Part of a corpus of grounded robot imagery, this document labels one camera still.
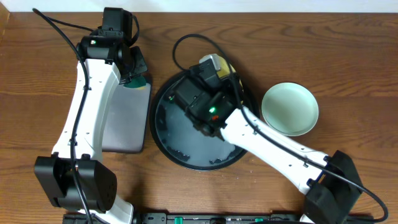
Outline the green yellow sponge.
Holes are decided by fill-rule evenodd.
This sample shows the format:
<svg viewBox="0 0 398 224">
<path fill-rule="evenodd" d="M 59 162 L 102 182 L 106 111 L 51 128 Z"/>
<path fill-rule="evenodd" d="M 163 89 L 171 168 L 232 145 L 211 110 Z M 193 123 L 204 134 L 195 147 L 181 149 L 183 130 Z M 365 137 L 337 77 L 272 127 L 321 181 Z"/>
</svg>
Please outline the green yellow sponge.
<svg viewBox="0 0 398 224">
<path fill-rule="evenodd" d="M 134 77 L 129 83 L 125 83 L 123 86 L 125 88 L 130 88 L 130 89 L 144 89 L 147 84 L 147 81 L 145 77 L 142 75 Z"/>
</svg>

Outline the pale green plate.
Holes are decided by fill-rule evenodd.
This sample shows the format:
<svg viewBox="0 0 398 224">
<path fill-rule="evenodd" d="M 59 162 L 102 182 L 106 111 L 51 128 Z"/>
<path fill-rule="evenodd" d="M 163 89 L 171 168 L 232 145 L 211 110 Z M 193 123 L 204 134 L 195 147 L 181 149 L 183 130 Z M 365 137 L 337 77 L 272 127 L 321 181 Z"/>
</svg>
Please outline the pale green plate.
<svg viewBox="0 0 398 224">
<path fill-rule="evenodd" d="M 261 103 L 265 122 L 286 136 L 301 136 L 311 131 L 319 118 L 318 102 L 304 86 L 284 82 L 266 91 Z"/>
</svg>

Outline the yellow plate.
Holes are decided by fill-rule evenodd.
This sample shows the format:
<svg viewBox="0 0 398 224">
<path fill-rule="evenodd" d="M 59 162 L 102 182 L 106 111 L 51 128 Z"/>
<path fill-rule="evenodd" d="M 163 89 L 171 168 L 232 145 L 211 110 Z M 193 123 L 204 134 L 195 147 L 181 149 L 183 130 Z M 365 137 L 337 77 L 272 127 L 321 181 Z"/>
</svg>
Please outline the yellow plate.
<svg viewBox="0 0 398 224">
<path fill-rule="evenodd" d="M 227 61 L 218 54 L 213 54 L 213 59 L 217 76 L 220 81 L 225 84 L 229 81 L 229 77 L 231 75 L 230 68 L 233 73 L 236 73 L 236 70 L 232 65 L 228 65 Z"/>
</svg>

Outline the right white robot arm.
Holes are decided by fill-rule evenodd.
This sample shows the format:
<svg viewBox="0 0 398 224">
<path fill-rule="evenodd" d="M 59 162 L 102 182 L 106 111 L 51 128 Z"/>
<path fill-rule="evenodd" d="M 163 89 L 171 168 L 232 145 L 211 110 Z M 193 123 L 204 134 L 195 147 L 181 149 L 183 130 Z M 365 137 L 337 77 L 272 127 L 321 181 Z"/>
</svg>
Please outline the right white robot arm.
<svg viewBox="0 0 398 224">
<path fill-rule="evenodd" d="M 170 99 L 197 130 L 247 150 L 291 181 L 305 196 L 303 222 L 350 220 L 364 191 L 350 156 L 329 156 L 271 129 L 243 105 L 237 74 L 221 78 L 214 68 L 196 65 L 172 85 Z"/>
</svg>

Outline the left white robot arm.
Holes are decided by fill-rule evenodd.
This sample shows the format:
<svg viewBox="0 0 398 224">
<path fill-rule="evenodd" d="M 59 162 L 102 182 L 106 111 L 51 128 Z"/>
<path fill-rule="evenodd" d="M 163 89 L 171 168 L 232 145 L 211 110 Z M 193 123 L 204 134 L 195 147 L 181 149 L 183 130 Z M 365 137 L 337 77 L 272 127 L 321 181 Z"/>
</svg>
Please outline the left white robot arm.
<svg viewBox="0 0 398 224">
<path fill-rule="evenodd" d="M 104 152 L 130 153 L 144 143 L 151 87 L 139 47 L 120 38 L 86 36 L 76 47 L 77 80 L 62 133 L 34 173 L 54 207 L 83 223 L 131 223 L 134 207 L 117 193 Z"/>
</svg>

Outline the black round tray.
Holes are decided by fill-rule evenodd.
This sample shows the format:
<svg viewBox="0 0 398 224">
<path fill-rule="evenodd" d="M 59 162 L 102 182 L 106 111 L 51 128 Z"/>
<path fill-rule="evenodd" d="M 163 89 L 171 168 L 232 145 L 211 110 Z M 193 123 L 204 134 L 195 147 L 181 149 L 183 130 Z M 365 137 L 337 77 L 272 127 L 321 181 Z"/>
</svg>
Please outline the black round tray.
<svg viewBox="0 0 398 224">
<path fill-rule="evenodd" d="M 149 124 L 157 147 L 172 162 L 187 169 L 209 171 L 234 164 L 247 151 L 197 131 L 183 110 L 168 98 L 167 92 L 181 78 L 181 73 L 169 78 L 152 101 Z"/>
</svg>

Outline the black rectangular tray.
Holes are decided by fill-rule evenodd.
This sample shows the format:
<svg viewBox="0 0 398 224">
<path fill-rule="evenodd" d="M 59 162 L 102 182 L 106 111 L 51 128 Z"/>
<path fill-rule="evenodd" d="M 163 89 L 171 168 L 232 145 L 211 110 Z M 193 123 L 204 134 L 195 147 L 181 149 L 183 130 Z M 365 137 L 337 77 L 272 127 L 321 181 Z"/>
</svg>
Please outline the black rectangular tray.
<svg viewBox="0 0 398 224">
<path fill-rule="evenodd" d="M 143 150 L 152 90 L 151 77 L 144 77 L 144 89 L 116 87 L 104 128 L 104 152 L 137 154 Z"/>
</svg>

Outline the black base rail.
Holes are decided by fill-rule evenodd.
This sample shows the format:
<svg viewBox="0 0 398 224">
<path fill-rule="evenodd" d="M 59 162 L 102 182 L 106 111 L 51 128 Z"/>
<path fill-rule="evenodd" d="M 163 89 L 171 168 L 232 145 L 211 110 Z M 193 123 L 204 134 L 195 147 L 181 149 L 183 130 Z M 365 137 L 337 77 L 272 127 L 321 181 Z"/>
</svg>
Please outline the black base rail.
<svg viewBox="0 0 398 224">
<path fill-rule="evenodd" d="M 142 213 L 132 219 L 133 224 L 241 224 L 241 223 L 297 223 L 300 216 L 274 215 L 168 215 L 166 213 Z"/>
</svg>

